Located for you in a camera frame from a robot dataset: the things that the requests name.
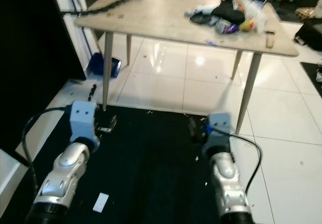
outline tabletop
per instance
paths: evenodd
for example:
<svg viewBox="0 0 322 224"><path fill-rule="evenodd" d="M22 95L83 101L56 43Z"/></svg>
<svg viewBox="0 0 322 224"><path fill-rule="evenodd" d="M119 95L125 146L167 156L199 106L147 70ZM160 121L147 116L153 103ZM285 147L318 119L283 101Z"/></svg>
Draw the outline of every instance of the tabletop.
<svg viewBox="0 0 322 224"><path fill-rule="evenodd" d="M97 0L90 9L101 8L116 0ZM197 6L216 6L220 0L131 0L108 12L82 16L75 24L117 33L146 36L184 43L208 45L212 41L218 47L298 56L290 38L284 32L280 19L271 4L265 4L267 17L265 31L275 32L273 48L266 47L266 35L255 31L220 35L214 27L192 23L184 16L186 10Z"/></svg>

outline white table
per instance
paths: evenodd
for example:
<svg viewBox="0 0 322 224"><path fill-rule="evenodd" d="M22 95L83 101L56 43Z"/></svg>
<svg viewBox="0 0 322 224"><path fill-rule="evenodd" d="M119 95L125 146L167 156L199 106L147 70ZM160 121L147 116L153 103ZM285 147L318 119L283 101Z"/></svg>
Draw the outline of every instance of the white table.
<svg viewBox="0 0 322 224"><path fill-rule="evenodd" d="M90 9L101 8L114 1L116 0L97 0ZM280 19L270 4L266 4L263 11L268 18L265 30L275 32L273 48L266 47L266 35L264 34L258 35L256 32L250 32L248 37L243 37L239 34L219 35L214 32L213 28L193 24L188 18L184 17L186 9L218 4L220 4L220 0L132 0L110 10L108 13L89 15L76 19L75 23L79 26L105 31L103 109L105 110L107 106L112 64L113 32L127 34L128 65L130 63L132 35L204 46L209 46L205 40L210 40L217 47L237 50L231 79L235 76L243 51L254 52L238 116L236 133L239 133L262 54L297 56L298 53L292 41L285 34L280 24Z"/></svg>

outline clutter on table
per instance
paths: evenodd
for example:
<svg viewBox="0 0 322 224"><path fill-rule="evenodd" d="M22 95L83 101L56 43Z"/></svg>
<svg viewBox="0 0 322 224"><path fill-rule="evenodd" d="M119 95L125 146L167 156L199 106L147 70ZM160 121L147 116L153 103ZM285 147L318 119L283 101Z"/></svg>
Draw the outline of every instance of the clutter on table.
<svg viewBox="0 0 322 224"><path fill-rule="evenodd" d="M185 16L193 23L214 26L220 34L253 29L262 34L267 22L262 12L263 5L254 0L222 0L218 6L197 7L195 11L186 11Z"/></svg>

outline black cloth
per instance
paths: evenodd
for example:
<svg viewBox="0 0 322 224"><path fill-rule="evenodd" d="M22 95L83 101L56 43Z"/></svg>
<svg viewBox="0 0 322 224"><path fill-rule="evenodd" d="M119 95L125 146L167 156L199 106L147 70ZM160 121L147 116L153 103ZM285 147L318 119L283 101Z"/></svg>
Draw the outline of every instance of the black cloth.
<svg viewBox="0 0 322 224"><path fill-rule="evenodd" d="M233 24L242 24L245 21L245 15L238 10L234 10L231 1L221 1L221 4L216 7L212 15L221 17Z"/></svg>
<svg viewBox="0 0 322 224"><path fill-rule="evenodd" d="M108 106L96 114L98 126L108 127L114 114L117 124L91 155L66 224L220 223L209 162L201 157L201 146L192 142L189 118L180 113ZM64 114L34 161L39 184L68 145L70 134ZM1 224L24 222L33 200L31 183L28 171ZM109 195L102 213L92 210L100 192Z"/></svg>

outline plastic bag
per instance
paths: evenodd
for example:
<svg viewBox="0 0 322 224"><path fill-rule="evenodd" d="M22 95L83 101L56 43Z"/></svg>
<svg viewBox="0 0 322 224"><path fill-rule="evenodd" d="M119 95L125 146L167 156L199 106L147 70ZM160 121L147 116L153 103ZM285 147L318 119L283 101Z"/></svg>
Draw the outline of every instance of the plastic bag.
<svg viewBox="0 0 322 224"><path fill-rule="evenodd" d="M238 31L238 25L232 24L231 22L220 19L215 26L215 29L220 34L232 34Z"/></svg>
<svg viewBox="0 0 322 224"><path fill-rule="evenodd" d="M234 0L234 5L245 14L246 20L254 20L258 34L264 32L267 17L253 0Z"/></svg>

